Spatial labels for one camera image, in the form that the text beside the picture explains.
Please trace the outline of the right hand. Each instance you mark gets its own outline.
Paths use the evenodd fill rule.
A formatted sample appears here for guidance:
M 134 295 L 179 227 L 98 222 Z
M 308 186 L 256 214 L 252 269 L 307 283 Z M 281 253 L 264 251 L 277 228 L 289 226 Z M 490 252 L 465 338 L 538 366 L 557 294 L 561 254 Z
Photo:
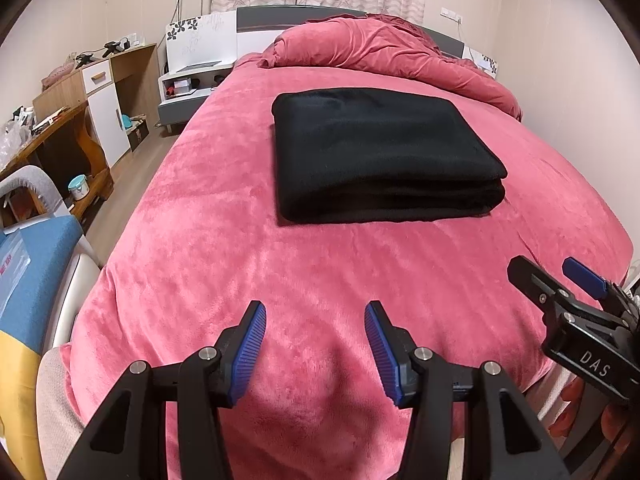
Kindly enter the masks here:
M 567 403 L 558 418 L 549 426 L 551 437 L 567 437 L 574 426 L 585 383 L 580 378 L 573 379 L 561 392 L 561 400 Z M 601 416 L 601 429 L 605 439 L 613 442 L 627 421 L 629 412 L 624 406 L 608 405 Z

